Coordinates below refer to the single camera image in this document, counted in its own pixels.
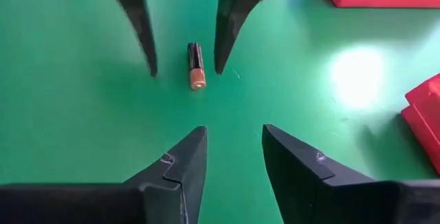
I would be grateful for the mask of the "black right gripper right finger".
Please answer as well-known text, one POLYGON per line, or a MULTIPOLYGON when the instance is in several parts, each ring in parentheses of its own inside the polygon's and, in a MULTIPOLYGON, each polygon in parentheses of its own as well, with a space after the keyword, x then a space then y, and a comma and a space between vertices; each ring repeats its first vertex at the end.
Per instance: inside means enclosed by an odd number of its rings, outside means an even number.
POLYGON ((271 124, 262 146, 284 224, 397 223, 395 182, 374 180, 271 124))

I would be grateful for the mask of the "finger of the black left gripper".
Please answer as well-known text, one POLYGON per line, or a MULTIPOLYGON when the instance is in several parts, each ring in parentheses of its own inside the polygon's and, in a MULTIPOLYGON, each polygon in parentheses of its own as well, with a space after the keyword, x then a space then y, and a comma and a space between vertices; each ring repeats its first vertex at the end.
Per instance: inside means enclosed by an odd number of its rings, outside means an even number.
POLYGON ((242 25, 262 0, 218 0, 214 39, 214 66, 222 74, 242 25))
POLYGON ((137 34, 152 77, 157 75, 157 52, 147 0, 118 0, 137 34))

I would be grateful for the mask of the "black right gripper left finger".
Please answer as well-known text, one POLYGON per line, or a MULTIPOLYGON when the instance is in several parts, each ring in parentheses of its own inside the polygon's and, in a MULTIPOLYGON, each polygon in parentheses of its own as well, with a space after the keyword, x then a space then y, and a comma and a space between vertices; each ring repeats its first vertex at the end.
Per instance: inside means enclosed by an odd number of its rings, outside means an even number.
POLYGON ((207 168, 206 126, 198 126, 153 164, 127 179, 145 203, 147 224, 198 224, 207 168))

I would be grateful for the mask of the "black copper battery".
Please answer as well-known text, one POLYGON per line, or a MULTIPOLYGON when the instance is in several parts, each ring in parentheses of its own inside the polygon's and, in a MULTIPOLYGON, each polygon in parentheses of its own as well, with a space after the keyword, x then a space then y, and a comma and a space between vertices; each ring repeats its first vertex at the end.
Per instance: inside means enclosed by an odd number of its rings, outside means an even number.
POLYGON ((201 46, 198 43, 188 44, 189 80, 190 88, 194 91, 206 86, 206 76, 201 46))

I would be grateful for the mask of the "green table mat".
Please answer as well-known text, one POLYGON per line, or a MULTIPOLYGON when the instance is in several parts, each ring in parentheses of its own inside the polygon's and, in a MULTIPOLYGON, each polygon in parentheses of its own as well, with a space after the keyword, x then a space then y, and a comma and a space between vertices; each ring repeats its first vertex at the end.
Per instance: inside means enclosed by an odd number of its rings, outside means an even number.
POLYGON ((0 184, 121 182, 199 125, 200 224, 283 224, 265 124, 375 179, 436 177, 400 113, 440 73, 440 9, 263 0, 217 74, 217 2, 148 0, 152 77, 116 0, 0 0, 0 184), (196 91, 189 43, 203 54, 196 91))

